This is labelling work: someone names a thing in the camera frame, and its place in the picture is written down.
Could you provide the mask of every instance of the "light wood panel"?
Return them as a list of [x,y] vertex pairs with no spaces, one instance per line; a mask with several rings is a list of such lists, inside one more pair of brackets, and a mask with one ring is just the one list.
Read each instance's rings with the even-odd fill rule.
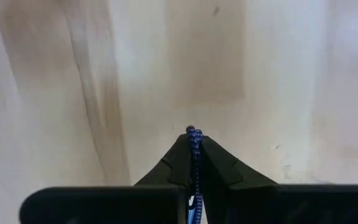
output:
[[326,1],[112,1],[111,10],[131,182],[189,124],[277,181],[312,181]]
[[54,185],[104,185],[63,11],[0,4],[0,223]]
[[358,1],[0,1],[0,223],[135,183],[189,124],[277,182],[358,183]]

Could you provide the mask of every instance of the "black plastic piece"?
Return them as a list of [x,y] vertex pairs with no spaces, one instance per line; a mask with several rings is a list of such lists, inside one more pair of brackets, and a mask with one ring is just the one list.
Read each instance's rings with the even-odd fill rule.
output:
[[22,205],[22,224],[186,223],[181,187],[51,188]]
[[[358,185],[279,185],[207,136],[200,149],[209,224],[358,223]],[[184,134],[134,187],[43,190],[24,202],[21,222],[184,224],[193,194],[190,166]]]

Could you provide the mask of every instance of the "wooden surface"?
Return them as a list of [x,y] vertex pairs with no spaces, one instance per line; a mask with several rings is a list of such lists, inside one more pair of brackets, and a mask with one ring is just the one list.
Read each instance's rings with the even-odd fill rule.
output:
[[0,1],[0,223],[135,183],[189,124],[277,182],[358,183],[358,1]]

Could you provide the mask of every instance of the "stain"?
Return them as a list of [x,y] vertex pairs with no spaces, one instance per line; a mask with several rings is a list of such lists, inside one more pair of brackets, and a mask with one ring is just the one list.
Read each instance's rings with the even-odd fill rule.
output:
[[278,148],[280,148],[280,144],[276,144],[276,145],[272,146],[272,149],[274,149],[274,150],[277,150]]
[[215,17],[219,13],[219,10],[220,10],[219,6],[216,6],[213,13],[213,17]]
[[166,60],[174,108],[245,98],[242,4],[229,1],[222,11],[202,1],[167,1]]
[[20,94],[50,86],[73,65],[70,33],[56,1],[12,0],[0,11],[0,30]]

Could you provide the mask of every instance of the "blue cord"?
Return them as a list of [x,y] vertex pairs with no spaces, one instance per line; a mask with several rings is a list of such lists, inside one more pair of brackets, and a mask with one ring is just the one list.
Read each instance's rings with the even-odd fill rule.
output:
[[186,128],[186,133],[189,136],[192,169],[191,169],[191,181],[195,188],[195,195],[193,204],[195,203],[195,211],[192,220],[189,220],[189,224],[200,224],[201,215],[203,213],[203,195],[200,192],[200,143],[203,140],[203,133],[201,130],[195,129],[193,126]]

